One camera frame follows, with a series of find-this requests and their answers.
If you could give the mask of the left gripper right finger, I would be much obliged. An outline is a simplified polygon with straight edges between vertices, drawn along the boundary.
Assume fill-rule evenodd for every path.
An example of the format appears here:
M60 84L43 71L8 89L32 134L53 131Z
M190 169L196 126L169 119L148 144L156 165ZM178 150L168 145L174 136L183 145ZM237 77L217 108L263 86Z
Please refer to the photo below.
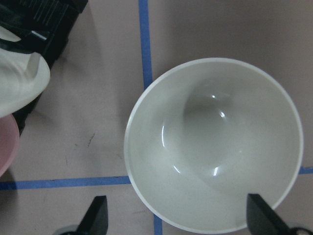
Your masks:
M259 195L249 193L246 199L246 223L252 235L311 235L304 227L290 227Z

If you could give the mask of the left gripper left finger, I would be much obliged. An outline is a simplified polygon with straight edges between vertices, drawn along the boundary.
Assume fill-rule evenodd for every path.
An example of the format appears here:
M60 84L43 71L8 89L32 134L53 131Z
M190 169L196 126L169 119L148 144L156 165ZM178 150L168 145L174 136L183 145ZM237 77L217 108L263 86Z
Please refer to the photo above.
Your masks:
M74 231L64 231L58 235L106 235L108 231L107 197L94 197L80 224Z

